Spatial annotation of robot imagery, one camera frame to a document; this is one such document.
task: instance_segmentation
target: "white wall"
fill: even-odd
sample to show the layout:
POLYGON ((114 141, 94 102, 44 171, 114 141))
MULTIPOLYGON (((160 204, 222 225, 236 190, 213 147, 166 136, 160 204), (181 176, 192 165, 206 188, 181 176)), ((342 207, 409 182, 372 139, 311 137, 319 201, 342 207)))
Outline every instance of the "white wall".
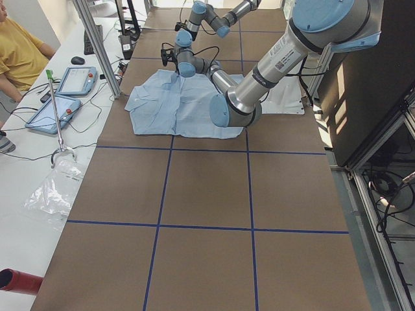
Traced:
POLYGON ((10 18, 30 33, 57 49, 60 42, 37 0, 3 0, 10 18))
POLYGON ((65 41, 79 17, 70 0, 38 0, 59 42, 65 41))
POLYGON ((78 21, 69 0, 3 0, 8 15, 30 33, 57 49, 78 21))

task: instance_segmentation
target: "grid line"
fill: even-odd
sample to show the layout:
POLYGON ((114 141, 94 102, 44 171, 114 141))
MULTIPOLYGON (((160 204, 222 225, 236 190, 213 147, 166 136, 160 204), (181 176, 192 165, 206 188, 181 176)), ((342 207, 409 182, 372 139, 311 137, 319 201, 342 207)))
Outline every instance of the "grid line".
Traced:
MULTIPOLYGON (((251 228, 243 227, 215 227, 203 225, 172 225, 172 224, 144 224, 134 222, 100 222, 94 220, 75 220, 67 221, 70 224, 86 224, 86 225, 119 225, 130 227, 159 227, 159 228, 173 228, 173 229, 196 229, 196 230, 221 230, 221 231, 251 231, 251 228)), ((272 229, 272 228, 254 228, 255 232, 276 232, 276 233, 305 233, 305 234, 326 234, 326 235, 348 235, 349 231, 337 230, 303 230, 303 229, 272 229)))
MULTIPOLYGON (((99 145, 96 148, 106 149, 136 149, 136 150, 164 150, 169 151, 170 148, 153 148, 153 147, 133 147, 133 146, 102 146, 99 145)), ((221 149, 187 149, 187 148, 171 148, 172 151, 184 151, 184 152, 229 152, 229 153, 247 153, 246 150, 221 150, 221 149)), ((297 156, 325 156, 324 152, 307 152, 307 151, 260 151, 250 150, 250 154, 292 154, 297 156)))
POLYGON ((252 182, 251 182, 252 180, 251 180, 251 164, 250 164, 250 158, 249 158, 248 131, 245 131, 245 138, 246 138, 246 164, 247 164, 247 169, 248 169, 249 206, 250 206, 250 216, 251 216, 252 266, 254 269, 255 310, 259 311, 257 257, 256 257, 256 249, 255 249, 254 204, 252 200, 252 182))
POLYGON ((170 171, 170 164, 171 164, 171 156, 172 156, 172 153, 173 153, 173 150, 172 150, 173 149, 173 142, 174 142, 174 136, 171 137, 169 160, 167 162, 166 175, 165 175, 164 186, 163 186, 163 194, 161 196, 161 201, 160 201, 160 211, 159 211, 159 214, 158 214, 156 234, 154 236, 154 245, 153 245, 153 252, 151 254, 150 269, 148 271, 148 279, 147 279, 147 287, 146 287, 146 290, 145 290, 145 297, 144 297, 144 303, 143 303, 143 311, 145 311, 146 308, 147 308, 148 294, 150 292, 150 284, 151 284, 152 270, 153 270, 153 266, 154 266, 154 258, 156 257, 156 248, 157 248, 157 241, 158 241, 158 233, 160 231, 161 215, 163 214, 163 204, 164 204, 164 198, 165 198, 165 194, 166 194, 167 180, 169 178, 169 171, 170 171))

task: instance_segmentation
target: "red object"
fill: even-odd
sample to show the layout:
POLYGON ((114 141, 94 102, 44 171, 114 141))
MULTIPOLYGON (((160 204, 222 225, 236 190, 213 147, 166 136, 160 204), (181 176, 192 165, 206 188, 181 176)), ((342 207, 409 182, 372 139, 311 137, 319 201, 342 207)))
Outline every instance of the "red object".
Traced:
POLYGON ((12 269, 0 271, 0 290, 28 295, 37 295, 43 277, 12 269))

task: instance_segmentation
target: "yellow shirt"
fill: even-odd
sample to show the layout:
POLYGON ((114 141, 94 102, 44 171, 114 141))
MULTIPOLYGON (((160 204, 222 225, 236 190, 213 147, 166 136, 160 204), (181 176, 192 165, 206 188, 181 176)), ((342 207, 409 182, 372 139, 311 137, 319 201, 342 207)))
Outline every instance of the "yellow shirt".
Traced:
POLYGON ((10 18, 0 23, 0 74, 19 91, 30 89, 48 59, 39 51, 41 40, 10 18))

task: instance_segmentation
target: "light blue shirt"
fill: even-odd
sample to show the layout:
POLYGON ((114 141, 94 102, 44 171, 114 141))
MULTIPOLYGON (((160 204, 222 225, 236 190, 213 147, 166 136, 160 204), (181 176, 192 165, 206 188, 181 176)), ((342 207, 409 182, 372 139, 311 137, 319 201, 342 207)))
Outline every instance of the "light blue shirt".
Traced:
MULTIPOLYGON (((232 78, 239 82, 243 75, 232 78)), ((237 137, 243 128, 219 128, 212 123, 209 103, 215 94, 215 86, 205 75, 183 78, 174 71, 158 70, 133 89, 125 110, 130 112, 135 134, 237 137)))

